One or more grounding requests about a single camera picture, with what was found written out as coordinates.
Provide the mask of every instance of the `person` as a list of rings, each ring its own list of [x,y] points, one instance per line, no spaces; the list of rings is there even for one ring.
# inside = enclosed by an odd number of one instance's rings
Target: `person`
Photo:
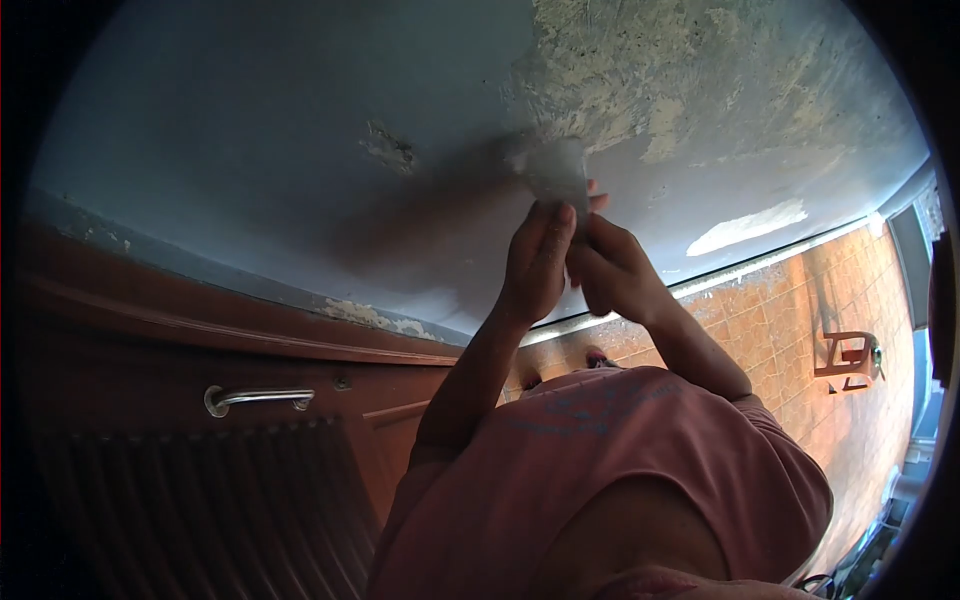
[[[368,597],[809,597],[781,583],[827,529],[825,475],[629,231],[591,212],[571,243],[575,226],[537,202],[517,230],[490,316],[423,413]],[[564,264],[589,311],[643,325],[667,369],[594,356],[494,409]]]

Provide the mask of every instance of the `putty knife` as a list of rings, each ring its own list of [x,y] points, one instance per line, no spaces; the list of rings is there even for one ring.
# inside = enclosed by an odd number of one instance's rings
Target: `putty knife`
[[[576,137],[550,141],[528,138],[512,162],[538,200],[573,206],[579,237],[590,207],[584,143]]]

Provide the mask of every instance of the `plastic chair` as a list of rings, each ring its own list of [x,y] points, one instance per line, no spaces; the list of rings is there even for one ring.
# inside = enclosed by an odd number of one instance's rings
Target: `plastic chair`
[[[815,368],[813,370],[814,379],[832,379],[842,385],[836,386],[830,383],[831,393],[838,392],[858,392],[866,390],[874,384],[876,376],[880,375],[886,380],[883,369],[880,366],[883,353],[880,350],[880,344],[876,336],[866,331],[838,331],[836,333],[825,333],[824,339],[827,341],[827,365],[825,367]],[[840,347],[841,340],[863,340],[863,348],[856,350],[840,350],[840,361],[838,364],[837,349]],[[851,384],[851,379],[862,378],[862,383]]]

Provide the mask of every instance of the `hand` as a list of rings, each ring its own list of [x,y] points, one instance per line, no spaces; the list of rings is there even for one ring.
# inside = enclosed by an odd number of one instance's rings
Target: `hand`
[[[596,214],[585,231],[588,244],[570,248],[566,268],[571,285],[583,287],[590,312],[613,310],[634,323],[654,322],[673,297],[634,235]]]
[[[597,182],[587,181],[587,192]],[[607,194],[591,196],[589,209],[607,205]],[[576,212],[569,204],[534,202],[510,243],[507,274],[496,310],[524,328],[543,319],[564,292],[564,257],[576,229]]]

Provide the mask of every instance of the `pink t-shirt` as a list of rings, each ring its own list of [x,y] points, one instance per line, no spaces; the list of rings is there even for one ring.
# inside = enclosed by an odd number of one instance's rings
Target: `pink t-shirt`
[[[827,478],[759,402],[730,403],[656,367],[565,381],[492,411],[452,463],[407,472],[369,598],[522,597],[564,525],[630,475],[686,492],[733,579],[779,583],[816,548]]]

